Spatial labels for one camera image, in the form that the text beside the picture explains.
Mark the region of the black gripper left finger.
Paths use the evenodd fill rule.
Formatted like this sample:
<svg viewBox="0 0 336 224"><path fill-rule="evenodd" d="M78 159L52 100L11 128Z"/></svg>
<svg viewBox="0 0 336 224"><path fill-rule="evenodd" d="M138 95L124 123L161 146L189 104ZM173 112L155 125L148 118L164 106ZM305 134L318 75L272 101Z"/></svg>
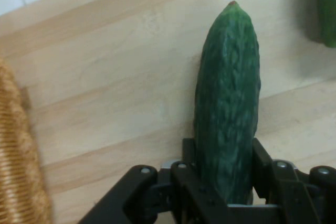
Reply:
<svg viewBox="0 0 336 224"><path fill-rule="evenodd" d="M182 159L169 168L134 168L135 187L124 207L131 223L155 223L170 212L175 223L228 223L229 209L213 188L199 179L195 169L195 141L182 140Z"/></svg>

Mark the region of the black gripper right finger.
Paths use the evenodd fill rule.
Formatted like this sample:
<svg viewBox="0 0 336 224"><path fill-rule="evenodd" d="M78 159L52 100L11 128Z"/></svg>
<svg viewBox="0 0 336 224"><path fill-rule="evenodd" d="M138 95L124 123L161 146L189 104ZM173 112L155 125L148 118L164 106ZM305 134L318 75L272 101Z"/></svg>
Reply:
<svg viewBox="0 0 336 224"><path fill-rule="evenodd" d="M259 198L277 205L281 223L335 223L335 168L315 166L309 173L272 159L253 139L253 186Z"/></svg>

